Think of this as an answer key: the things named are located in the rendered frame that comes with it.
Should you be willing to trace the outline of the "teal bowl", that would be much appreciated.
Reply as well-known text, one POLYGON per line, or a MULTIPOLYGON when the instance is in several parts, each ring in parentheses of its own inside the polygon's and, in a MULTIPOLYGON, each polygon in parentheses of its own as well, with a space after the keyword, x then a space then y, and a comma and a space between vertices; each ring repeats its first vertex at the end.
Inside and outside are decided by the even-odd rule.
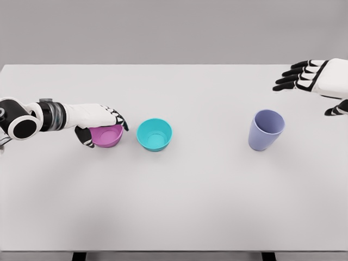
POLYGON ((158 118, 152 118, 142 122, 136 131, 139 144, 148 151, 159 152, 166 148, 173 135, 171 125, 158 118))

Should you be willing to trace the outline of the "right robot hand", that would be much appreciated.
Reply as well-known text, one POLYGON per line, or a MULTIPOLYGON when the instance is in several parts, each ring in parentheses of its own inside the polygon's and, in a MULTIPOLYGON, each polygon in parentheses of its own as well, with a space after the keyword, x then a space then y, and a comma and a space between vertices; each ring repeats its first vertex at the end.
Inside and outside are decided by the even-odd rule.
POLYGON ((325 111, 326 116, 348 115, 348 60, 305 60, 291 65, 290 70, 275 81, 272 90, 293 89, 340 100, 325 111))

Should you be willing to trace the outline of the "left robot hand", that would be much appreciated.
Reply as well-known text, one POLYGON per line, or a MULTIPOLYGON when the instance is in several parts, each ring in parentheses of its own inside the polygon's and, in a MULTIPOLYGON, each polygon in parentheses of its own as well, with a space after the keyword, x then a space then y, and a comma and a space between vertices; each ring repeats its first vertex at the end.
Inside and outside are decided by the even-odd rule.
POLYGON ((75 134, 78 140, 89 148, 94 148, 90 128, 120 125, 129 131, 125 118, 115 109, 100 104, 79 104, 75 106, 75 134))

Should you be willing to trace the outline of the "lavender cup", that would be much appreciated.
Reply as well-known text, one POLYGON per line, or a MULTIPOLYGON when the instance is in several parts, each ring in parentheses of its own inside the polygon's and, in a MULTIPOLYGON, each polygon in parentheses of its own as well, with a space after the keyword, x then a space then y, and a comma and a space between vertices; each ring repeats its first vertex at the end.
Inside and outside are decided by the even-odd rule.
POLYGON ((255 151, 263 151, 276 141, 284 128, 284 118, 278 112, 270 109, 260 110, 252 119, 248 144, 255 151))

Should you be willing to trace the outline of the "pink bowl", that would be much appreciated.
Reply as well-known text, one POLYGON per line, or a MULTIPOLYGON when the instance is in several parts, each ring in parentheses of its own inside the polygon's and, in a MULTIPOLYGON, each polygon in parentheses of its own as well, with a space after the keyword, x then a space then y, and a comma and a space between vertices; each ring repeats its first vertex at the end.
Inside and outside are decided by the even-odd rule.
POLYGON ((111 148, 116 146, 122 138, 123 127, 121 125, 113 125, 106 127, 89 128, 92 141, 98 147, 111 148))

